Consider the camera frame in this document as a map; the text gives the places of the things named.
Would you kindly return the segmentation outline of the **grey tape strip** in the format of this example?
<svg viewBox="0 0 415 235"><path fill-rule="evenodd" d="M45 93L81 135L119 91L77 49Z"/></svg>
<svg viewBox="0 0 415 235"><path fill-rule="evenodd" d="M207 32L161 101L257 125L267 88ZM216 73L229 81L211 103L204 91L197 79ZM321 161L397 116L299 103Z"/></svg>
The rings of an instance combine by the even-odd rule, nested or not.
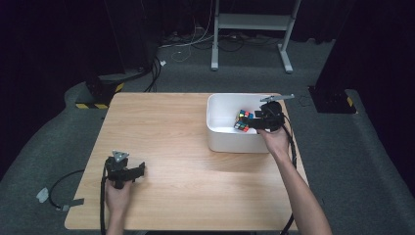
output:
<svg viewBox="0 0 415 235"><path fill-rule="evenodd" d="M83 198L81 198L81 199L75 199L75 200L70 201L67 204L64 204L61 207L61 211L62 212L67 212L70 208L77 207L77 206L81 206L83 204L84 204L84 199Z"/></svg>

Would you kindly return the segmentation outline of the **white metal stand frame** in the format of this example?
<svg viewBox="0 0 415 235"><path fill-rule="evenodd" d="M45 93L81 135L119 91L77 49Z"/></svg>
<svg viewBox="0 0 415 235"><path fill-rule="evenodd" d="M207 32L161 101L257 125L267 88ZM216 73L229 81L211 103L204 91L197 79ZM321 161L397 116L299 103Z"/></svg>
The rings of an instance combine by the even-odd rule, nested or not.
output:
<svg viewBox="0 0 415 235"><path fill-rule="evenodd" d="M273 30L285 32L283 42L277 45L277 49L285 72L292 73L294 69L287 53L287 47L300 9L300 3L301 0L294 1L293 10L289 15L249 15L221 13L219 10L220 0L215 0L210 69L217 71L219 68L218 35L221 29Z"/></svg>

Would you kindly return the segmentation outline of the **white plastic storage bin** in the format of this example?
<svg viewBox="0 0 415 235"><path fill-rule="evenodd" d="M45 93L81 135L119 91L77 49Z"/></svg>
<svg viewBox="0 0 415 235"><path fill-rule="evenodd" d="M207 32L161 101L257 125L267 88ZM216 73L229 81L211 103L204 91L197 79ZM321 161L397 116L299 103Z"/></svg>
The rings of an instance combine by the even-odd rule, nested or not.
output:
<svg viewBox="0 0 415 235"><path fill-rule="evenodd" d="M245 110L254 115L261 111L262 98L271 95L245 93L216 93L207 99L208 146L223 153L267 153L268 150L257 129L247 132L234 128L236 115Z"/></svg>

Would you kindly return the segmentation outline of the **multicoloured puzzle cube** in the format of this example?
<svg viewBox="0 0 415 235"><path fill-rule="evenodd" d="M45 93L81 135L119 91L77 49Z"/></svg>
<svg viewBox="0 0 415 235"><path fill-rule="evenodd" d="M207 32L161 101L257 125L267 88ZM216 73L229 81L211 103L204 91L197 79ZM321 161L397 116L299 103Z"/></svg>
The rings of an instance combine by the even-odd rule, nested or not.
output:
<svg viewBox="0 0 415 235"><path fill-rule="evenodd" d="M236 115L234 128L237 130L247 132L250 129L248 125L248 120L252 119L253 117L254 115L252 113L245 110L240 110Z"/></svg>

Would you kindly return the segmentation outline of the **person's left hand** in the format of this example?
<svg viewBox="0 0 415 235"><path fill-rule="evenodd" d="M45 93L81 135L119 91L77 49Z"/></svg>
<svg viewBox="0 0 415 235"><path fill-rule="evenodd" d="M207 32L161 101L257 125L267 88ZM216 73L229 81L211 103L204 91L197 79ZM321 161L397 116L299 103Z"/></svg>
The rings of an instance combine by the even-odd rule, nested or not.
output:
<svg viewBox="0 0 415 235"><path fill-rule="evenodd" d="M106 181L106 203L111 214L125 214L130 202L132 182L124 183L122 189L116 189L111 180Z"/></svg>

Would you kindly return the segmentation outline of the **black stand with hazard stripes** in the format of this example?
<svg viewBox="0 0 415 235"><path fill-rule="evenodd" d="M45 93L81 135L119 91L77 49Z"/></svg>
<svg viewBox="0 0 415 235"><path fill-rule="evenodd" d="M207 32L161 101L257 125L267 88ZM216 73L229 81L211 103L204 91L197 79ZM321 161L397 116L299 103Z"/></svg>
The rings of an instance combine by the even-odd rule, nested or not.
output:
<svg viewBox="0 0 415 235"><path fill-rule="evenodd" d="M356 108L351 98L344 92L332 93L315 86L309 86L315 109L322 114L355 114Z"/></svg>
<svg viewBox="0 0 415 235"><path fill-rule="evenodd" d="M79 109L107 109L114 95L123 88L124 82L121 73L89 77L85 80L75 105Z"/></svg>

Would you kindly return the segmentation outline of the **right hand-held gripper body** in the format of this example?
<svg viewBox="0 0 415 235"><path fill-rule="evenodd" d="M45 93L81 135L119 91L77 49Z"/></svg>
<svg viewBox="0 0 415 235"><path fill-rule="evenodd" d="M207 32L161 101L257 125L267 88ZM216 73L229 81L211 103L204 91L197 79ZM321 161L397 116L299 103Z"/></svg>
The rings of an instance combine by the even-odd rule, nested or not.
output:
<svg viewBox="0 0 415 235"><path fill-rule="evenodd" d="M261 119L264 121L263 128L270 131L278 130L284 125L285 115L280 101L294 99L295 95L271 95L261 99Z"/></svg>

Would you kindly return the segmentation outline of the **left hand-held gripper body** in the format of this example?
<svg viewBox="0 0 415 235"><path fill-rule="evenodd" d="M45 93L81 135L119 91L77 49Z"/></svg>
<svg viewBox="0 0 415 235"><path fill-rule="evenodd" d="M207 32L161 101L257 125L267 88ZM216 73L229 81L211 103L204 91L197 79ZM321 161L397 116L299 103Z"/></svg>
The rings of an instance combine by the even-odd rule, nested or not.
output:
<svg viewBox="0 0 415 235"><path fill-rule="evenodd" d="M127 167L129 154L113 150L113 155L109 158L113 160L113 171L108 174L108 179L115 183L116 189L122 189L126 181L135 181L139 174L139 168L129 169Z"/></svg>

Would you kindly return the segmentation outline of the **person's right hand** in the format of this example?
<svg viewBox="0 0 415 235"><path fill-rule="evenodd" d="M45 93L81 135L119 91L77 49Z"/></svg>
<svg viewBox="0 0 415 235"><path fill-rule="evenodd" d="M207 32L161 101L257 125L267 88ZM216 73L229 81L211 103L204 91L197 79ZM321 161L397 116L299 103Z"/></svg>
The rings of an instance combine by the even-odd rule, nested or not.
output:
<svg viewBox="0 0 415 235"><path fill-rule="evenodd" d="M283 128L272 132L258 129L256 132L263 138L269 153L277 162L288 161L290 159L289 139Z"/></svg>

